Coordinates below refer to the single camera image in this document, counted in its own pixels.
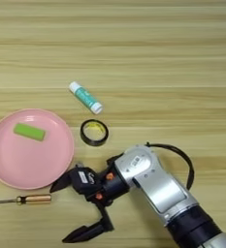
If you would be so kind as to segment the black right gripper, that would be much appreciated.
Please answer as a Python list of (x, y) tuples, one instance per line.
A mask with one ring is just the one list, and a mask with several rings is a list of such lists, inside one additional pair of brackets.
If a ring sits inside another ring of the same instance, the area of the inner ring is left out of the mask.
[[(88, 241), (102, 233), (113, 230), (113, 224), (106, 208), (120, 196), (129, 192), (129, 186), (119, 174), (115, 167), (115, 161), (121, 155), (113, 156), (107, 161), (107, 167), (101, 172), (94, 172), (94, 184), (89, 194), (86, 196), (88, 202), (94, 203), (99, 209), (102, 218), (91, 226), (81, 226), (68, 234), (63, 243), (77, 243)], [(65, 189), (72, 184), (70, 174), (65, 172), (50, 187), (50, 192), (54, 193)]]

